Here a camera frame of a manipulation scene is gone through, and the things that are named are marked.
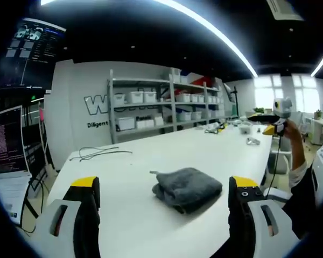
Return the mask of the person's right hand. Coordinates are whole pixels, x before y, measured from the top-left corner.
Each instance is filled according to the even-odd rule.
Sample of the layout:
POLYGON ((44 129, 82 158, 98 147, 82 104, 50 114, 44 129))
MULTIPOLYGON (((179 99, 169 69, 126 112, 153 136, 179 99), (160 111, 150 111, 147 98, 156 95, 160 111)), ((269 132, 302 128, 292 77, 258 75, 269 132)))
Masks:
POLYGON ((288 138, 292 144, 301 144, 302 136, 298 126, 291 120, 286 120, 286 125, 284 129, 284 136, 288 138))

